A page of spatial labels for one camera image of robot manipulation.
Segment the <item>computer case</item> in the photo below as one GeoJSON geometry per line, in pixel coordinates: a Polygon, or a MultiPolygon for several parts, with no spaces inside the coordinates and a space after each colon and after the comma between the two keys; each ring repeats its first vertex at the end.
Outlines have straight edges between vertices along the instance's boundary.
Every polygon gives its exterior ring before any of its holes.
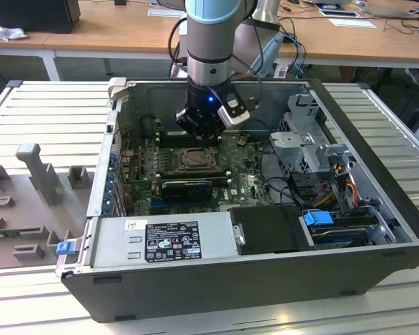
{"type": "Polygon", "coordinates": [[[69,34],[81,12],[78,0],[0,0],[0,26],[69,34]]]}

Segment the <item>laptop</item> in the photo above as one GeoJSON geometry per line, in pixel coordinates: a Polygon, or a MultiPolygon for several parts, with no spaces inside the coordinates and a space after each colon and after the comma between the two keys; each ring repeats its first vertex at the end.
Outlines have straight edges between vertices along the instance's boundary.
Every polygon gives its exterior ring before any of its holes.
{"type": "Polygon", "coordinates": [[[324,5],[349,5],[352,0],[303,0],[308,3],[321,3],[324,5]]]}
{"type": "Polygon", "coordinates": [[[379,17],[392,17],[395,19],[413,19],[414,15],[408,13],[408,11],[385,6],[373,6],[368,5],[363,10],[373,16],[379,17]]]}

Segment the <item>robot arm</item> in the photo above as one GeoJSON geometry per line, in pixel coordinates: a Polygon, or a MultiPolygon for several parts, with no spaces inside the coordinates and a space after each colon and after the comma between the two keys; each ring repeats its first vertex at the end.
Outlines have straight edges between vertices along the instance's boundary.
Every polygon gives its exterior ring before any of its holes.
{"type": "MultiPolygon", "coordinates": [[[[250,16],[258,0],[186,0],[188,13],[188,88],[177,124],[188,133],[210,140],[249,118],[256,108],[243,101],[230,82],[237,26],[250,16]]],[[[179,8],[179,0],[161,5],[179,8]]]]}

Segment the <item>black plastic cover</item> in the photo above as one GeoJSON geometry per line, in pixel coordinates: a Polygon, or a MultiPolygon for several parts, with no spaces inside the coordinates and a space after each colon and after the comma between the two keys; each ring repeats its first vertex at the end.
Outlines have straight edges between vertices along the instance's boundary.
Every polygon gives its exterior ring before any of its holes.
{"type": "Polygon", "coordinates": [[[245,238],[245,245],[237,247],[240,255],[309,250],[295,207],[234,207],[229,212],[245,238]]]}

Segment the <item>green circuit board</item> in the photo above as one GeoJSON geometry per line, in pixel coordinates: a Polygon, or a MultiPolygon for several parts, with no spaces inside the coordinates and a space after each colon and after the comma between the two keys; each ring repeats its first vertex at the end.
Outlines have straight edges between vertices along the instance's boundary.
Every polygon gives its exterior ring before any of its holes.
{"type": "Polygon", "coordinates": [[[131,148],[133,156],[126,174],[125,189],[131,197],[127,202],[128,215],[186,214],[212,211],[226,211],[235,206],[258,206],[272,204],[270,194],[265,190],[256,169],[260,151],[255,142],[246,135],[232,133],[222,135],[217,147],[208,148],[161,148],[152,139],[143,140],[131,148]],[[193,203],[167,203],[161,198],[161,184],[168,181],[168,174],[183,174],[183,180],[193,180],[185,166],[192,169],[201,166],[203,156],[212,157],[209,169],[226,175],[229,183],[214,185],[209,201],[193,203]]]}

